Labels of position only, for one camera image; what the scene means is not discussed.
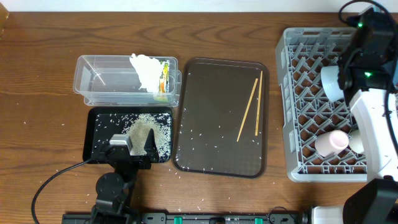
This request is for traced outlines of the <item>pink cup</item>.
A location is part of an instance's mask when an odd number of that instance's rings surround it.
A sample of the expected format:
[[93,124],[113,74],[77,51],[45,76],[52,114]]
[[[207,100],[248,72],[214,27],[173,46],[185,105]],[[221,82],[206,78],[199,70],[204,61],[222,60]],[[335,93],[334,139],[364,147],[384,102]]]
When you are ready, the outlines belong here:
[[315,149],[322,157],[338,154],[346,149],[349,144],[348,135],[340,130],[330,131],[319,135],[315,140]]

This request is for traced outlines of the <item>light blue bowl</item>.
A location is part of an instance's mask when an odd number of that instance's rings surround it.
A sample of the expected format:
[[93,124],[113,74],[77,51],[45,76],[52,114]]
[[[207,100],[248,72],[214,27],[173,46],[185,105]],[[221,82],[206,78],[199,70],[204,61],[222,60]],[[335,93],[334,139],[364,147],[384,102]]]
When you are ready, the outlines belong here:
[[336,102],[344,98],[343,90],[338,84],[338,66],[323,67],[320,72],[321,82],[326,97],[330,102]]

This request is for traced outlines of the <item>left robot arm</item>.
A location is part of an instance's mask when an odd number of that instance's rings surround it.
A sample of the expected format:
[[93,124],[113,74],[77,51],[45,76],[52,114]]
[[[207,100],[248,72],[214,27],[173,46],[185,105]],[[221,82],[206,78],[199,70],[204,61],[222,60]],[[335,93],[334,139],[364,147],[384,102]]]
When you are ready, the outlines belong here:
[[150,169],[151,164],[159,162],[159,153],[155,144],[154,130],[147,133],[143,156],[132,156],[131,137],[127,134],[115,134],[105,144],[99,157],[114,168],[113,172],[102,175],[96,183],[96,203],[91,210],[89,224],[141,222],[141,215],[128,205],[132,197],[137,172]]

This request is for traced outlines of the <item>yellow snack wrapper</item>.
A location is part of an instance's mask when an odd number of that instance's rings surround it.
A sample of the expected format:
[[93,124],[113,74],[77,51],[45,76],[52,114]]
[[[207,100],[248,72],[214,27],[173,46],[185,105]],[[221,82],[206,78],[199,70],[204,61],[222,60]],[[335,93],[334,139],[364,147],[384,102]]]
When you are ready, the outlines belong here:
[[160,64],[162,66],[162,72],[159,76],[159,86],[158,92],[159,94],[154,97],[155,100],[166,102],[167,97],[166,93],[169,93],[169,75],[170,75],[170,60],[161,60]]

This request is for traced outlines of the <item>white tissue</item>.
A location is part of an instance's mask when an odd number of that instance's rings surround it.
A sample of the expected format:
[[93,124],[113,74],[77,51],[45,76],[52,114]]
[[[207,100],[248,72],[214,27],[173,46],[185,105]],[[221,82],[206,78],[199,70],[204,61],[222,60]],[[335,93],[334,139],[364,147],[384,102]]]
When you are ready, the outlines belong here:
[[145,89],[149,93],[164,92],[163,74],[165,62],[142,54],[132,54],[129,61],[139,77],[140,89]]

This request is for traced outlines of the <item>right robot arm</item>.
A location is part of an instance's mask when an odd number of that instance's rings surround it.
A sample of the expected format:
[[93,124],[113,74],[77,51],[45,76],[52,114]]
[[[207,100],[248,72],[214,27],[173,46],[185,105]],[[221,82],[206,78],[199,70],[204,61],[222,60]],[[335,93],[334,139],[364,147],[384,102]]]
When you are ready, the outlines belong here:
[[339,18],[356,30],[321,80],[330,101],[344,99],[358,125],[367,184],[338,207],[313,207],[301,223],[397,223],[397,22],[375,1]]

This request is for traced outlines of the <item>white green cup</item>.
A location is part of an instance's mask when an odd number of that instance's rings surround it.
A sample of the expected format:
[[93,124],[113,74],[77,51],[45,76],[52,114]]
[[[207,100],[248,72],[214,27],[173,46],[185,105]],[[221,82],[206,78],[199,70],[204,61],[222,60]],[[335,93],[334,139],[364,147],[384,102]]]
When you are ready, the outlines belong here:
[[363,142],[361,139],[361,134],[358,129],[350,132],[349,147],[353,152],[357,154],[364,154]]

